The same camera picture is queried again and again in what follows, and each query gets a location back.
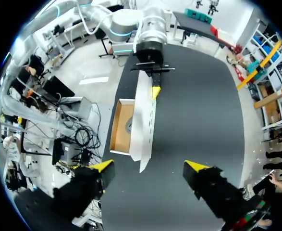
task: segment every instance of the floor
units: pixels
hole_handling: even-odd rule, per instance
[[[173,29],[169,32],[169,43],[180,45],[179,42],[172,40]],[[176,37],[181,38],[182,30],[177,30]],[[106,134],[110,122],[111,110],[114,104],[114,96],[117,86],[123,71],[124,63],[127,56],[121,56],[118,59],[112,59],[112,56],[105,56],[99,58],[99,54],[104,53],[104,49],[100,40],[96,40],[94,36],[86,37],[83,40],[75,42],[76,50],[68,57],[62,66],[53,72],[66,86],[75,92],[76,96],[85,96],[93,103],[99,105],[101,112],[101,124],[99,128],[99,137],[101,140],[100,154],[103,153],[105,146]],[[210,39],[199,37],[197,44],[188,46],[190,49],[198,50],[210,55],[213,55],[218,44]],[[226,63],[226,55],[229,51],[224,48],[218,56]],[[233,79],[238,85],[240,83],[235,70],[232,66],[227,64],[233,76]],[[251,98],[249,90],[242,88],[239,92],[240,103],[242,106],[242,113],[244,119],[244,134],[245,134],[245,159],[242,163],[243,172],[240,181],[240,186],[246,186],[248,183],[252,185],[258,182],[261,177],[268,173],[263,170],[262,166],[268,162],[265,158],[265,152],[274,150],[282,150],[282,144],[262,142],[263,132],[262,115],[260,110],[255,110],[253,107],[254,101]],[[95,128],[98,124],[97,108],[93,106],[93,112],[90,113],[89,124]],[[50,128],[40,126],[47,135],[52,135]],[[31,140],[36,144],[42,145],[46,152],[48,147],[48,140],[39,138],[38,140]],[[32,156],[32,160],[28,162],[37,161],[33,164],[33,168],[37,168],[41,172],[41,177],[36,184],[45,191],[48,195],[53,195],[54,187],[61,187],[63,184],[69,182],[69,176],[65,176],[58,172],[51,164],[51,156]]]

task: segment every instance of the chair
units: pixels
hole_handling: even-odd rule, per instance
[[[37,76],[43,75],[43,72],[45,70],[45,66],[44,66],[44,63],[41,61],[41,58],[39,56],[32,54],[31,57],[30,57],[29,66],[36,70]]]

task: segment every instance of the open box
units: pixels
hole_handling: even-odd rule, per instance
[[[133,117],[134,106],[135,100],[119,99],[117,101],[110,140],[110,152],[112,153],[130,155],[131,133],[127,126]]]
[[[140,172],[147,166],[152,151],[156,101],[152,99],[151,86],[151,77],[140,71],[135,100],[117,101],[110,138],[110,152],[140,161]]]

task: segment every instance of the black table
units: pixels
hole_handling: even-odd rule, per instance
[[[230,47],[230,45],[222,40],[219,40],[210,30],[211,25],[202,21],[199,21],[195,18],[187,17],[184,13],[173,12],[176,18],[176,22],[174,25],[174,34],[173,39],[176,36],[177,22],[180,24],[180,27],[188,32],[195,33],[204,37],[207,37],[217,43],[219,43],[219,47],[215,52],[214,57],[217,57],[220,48]]]
[[[101,198],[106,231],[209,231],[222,226],[185,182],[184,160],[216,165],[239,186],[244,158],[243,117],[231,73],[222,61],[181,46],[165,45],[176,70],[163,73],[157,98],[152,156],[139,162],[109,152],[113,107],[103,160],[115,162],[115,178]],[[118,85],[119,98],[134,99],[138,72],[130,55]]]

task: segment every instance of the teal box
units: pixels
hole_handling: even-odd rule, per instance
[[[184,14],[190,18],[200,19],[201,14],[197,11],[186,8]]]
[[[211,24],[212,18],[207,16],[206,14],[200,13],[200,21]]]

